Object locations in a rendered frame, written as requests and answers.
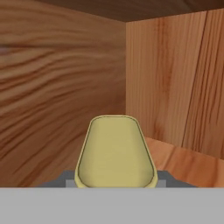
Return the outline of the wooden cabinet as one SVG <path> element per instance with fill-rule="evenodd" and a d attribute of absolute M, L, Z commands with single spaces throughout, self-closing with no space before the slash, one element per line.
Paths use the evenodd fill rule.
<path fill-rule="evenodd" d="M 0 0 L 0 187 L 72 170 L 106 114 L 158 169 L 224 186 L 224 0 Z"/>

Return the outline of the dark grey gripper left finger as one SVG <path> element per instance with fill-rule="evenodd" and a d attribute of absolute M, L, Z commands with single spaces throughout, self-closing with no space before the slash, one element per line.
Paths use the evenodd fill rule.
<path fill-rule="evenodd" d="M 74 182 L 74 171 L 63 171 L 56 179 L 45 182 L 40 185 L 41 187 L 76 187 Z"/>

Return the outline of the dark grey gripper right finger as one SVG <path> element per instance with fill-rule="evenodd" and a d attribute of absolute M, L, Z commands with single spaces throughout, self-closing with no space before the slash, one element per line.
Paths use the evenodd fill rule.
<path fill-rule="evenodd" d="M 168 171 L 158 171 L 157 187 L 193 187 L 193 185 L 174 178 Z"/>

